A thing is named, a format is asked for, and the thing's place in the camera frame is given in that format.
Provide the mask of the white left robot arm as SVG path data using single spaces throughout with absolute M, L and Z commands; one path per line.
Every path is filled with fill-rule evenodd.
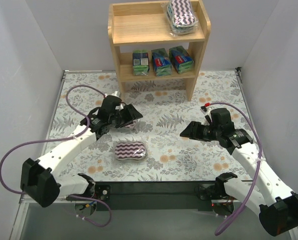
M 59 175 L 85 148 L 94 144 L 112 128 L 122 128 L 143 115 L 132 104 L 113 107 L 111 113 L 96 107 L 83 118 L 68 140 L 61 142 L 36 160 L 27 159 L 22 166 L 21 189 L 40 206 L 50 206 L 58 197 L 95 196 L 95 181 L 84 173 L 67 180 Z

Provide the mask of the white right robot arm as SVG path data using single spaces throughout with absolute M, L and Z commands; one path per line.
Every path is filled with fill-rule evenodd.
M 258 157 L 259 151 L 251 136 L 234 125 L 202 125 L 192 121 L 181 137 L 191 140 L 218 141 L 253 177 L 250 187 L 227 172 L 215 180 L 220 195 L 228 195 L 241 201 L 259 217 L 262 227 L 271 236 L 277 236 L 298 227 L 298 193 L 287 186 L 272 170 L 265 159 Z

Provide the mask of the green blue sponge pack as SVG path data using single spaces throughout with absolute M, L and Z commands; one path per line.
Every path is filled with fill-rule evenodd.
M 134 50 L 132 53 L 134 76 L 147 76 L 150 70 L 149 55 L 146 50 Z
M 171 61 L 165 48 L 153 49 L 152 65 L 156 77 L 171 75 Z
M 183 46 L 169 49 L 170 61 L 178 74 L 187 73 L 194 68 L 194 60 Z

